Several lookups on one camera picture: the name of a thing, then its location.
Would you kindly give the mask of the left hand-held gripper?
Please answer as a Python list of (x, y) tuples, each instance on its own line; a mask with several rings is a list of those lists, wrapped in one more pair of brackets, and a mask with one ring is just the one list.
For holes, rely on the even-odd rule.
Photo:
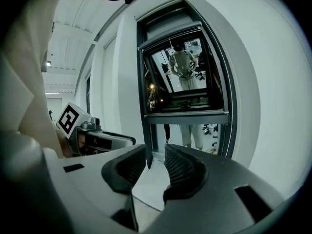
[(100, 131), (99, 118), (92, 117), (75, 104), (68, 102), (56, 125), (69, 142), (74, 155), (95, 155), (136, 144), (134, 137)]

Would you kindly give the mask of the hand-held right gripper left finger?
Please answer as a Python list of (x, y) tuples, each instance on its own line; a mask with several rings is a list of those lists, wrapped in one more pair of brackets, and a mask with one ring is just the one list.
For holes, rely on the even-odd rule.
[(73, 231), (76, 234), (136, 234), (138, 223), (132, 189), (146, 167), (146, 146), (132, 145), (106, 153), (69, 158), (64, 168), (73, 183)]

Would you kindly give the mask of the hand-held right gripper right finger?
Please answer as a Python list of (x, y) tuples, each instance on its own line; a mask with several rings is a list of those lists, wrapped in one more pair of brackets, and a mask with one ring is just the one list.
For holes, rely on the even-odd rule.
[(238, 162), (175, 144), (165, 146), (170, 185), (148, 234), (235, 234), (263, 220), (281, 194)]

